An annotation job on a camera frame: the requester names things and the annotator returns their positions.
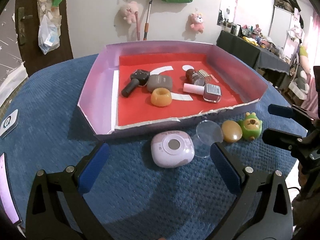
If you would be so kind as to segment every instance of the table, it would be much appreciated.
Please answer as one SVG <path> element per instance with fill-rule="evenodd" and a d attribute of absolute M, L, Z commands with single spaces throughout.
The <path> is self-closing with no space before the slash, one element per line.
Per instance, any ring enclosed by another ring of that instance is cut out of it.
<path fill-rule="evenodd" d="M 242 60 L 254 70 L 265 68 L 289 75 L 290 65 L 288 63 L 272 52 L 259 46 L 254 46 L 231 33 L 221 31 L 217 39 L 217 46 Z"/>
<path fill-rule="evenodd" d="M 0 151 L 7 154 L 13 197 L 24 222 L 36 172 L 63 171 L 90 153 L 97 142 L 76 105 L 96 57 L 69 60 L 35 73 L 10 104 L 8 113 L 19 109 L 20 119 L 18 126 L 1 139 Z M 293 120 L 269 115 L 270 103 L 288 105 L 269 86 L 256 107 L 264 129 L 273 127 L 306 135 L 305 129 Z M 243 117 L 241 114 L 232 119 Z M 183 130 L 190 135 L 195 133 L 194 126 Z M 194 158 L 176 169 L 156 166 L 150 152 L 153 136 L 109 141 L 111 156 L 91 192 L 84 195 L 85 200 L 116 240 L 205 239 L 235 196 L 228 192 L 210 158 Z M 265 145 L 261 138 L 224 145 L 254 170 L 279 169 L 287 176 L 296 161 L 289 151 Z"/>

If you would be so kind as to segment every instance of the white circular sticker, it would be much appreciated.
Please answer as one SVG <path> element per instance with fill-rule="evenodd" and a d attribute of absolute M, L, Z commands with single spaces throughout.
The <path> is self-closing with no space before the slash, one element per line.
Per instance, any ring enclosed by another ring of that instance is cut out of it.
<path fill-rule="evenodd" d="M 183 69 L 184 71 L 187 71 L 188 69 L 194 69 L 194 68 L 193 68 L 193 66 L 190 66 L 190 65 L 184 65 L 184 66 L 182 67 L 182 69 Z"/>

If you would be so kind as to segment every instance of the purple tray wall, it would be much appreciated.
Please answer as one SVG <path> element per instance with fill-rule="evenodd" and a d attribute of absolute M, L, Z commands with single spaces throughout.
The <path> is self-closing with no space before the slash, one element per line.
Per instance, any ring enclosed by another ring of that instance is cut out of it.
<path fill-rule="evenodd" d="M 207 115 L 210 120 L 253 111 L 255 103 L 261 99 L 268 88 L 254 70 L 212 44 L 190 41 L 143 41 L 107 45 L 94 62 L 78 101 L 78 107 L 100 140 L 177 129 L 180 126 L 193 125 L 201 121 L 201 116 L 198 116 L 183 119 L 180 122 L 166 121 L 125 130 L 112 130 L 112 86 L 114 71 L 119 70 L 119 57 L 142 53 L 207 54 L 207 62 L 244 102 L 235 109 L 224 109 L 219 113 Z M 113 109 L 116 107 L 115 104 L 117 101 L 113 100 Z"/>

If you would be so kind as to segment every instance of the pink bear plush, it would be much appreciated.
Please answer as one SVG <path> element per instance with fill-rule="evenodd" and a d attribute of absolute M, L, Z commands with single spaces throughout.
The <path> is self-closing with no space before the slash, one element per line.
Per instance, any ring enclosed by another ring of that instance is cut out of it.
<path fill-rule="evenodd" d="M 135 1 L 127 3 L 120 8 L 120 12 L 123 16 L 123 19 L 126 20 L 129 24 L 137 22 L 134 13 L 138 12 L 138 10 L 138 3 Z"/>
<path fill-rule="evenodd" d="M 196 32 L 203 33 L 204 26 L 203 26 L 203 17 L 201 13 L 193 13 L 191 14 L 191 29 Z"/>

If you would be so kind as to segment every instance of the mirror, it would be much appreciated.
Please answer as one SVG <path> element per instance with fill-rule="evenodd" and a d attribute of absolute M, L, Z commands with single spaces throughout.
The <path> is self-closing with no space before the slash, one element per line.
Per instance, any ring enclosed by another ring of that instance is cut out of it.
<path fill-rule="evenodd" d="M 238 0 L 221 0 L 217 25 L 222 22 L 234 22 Z"/>

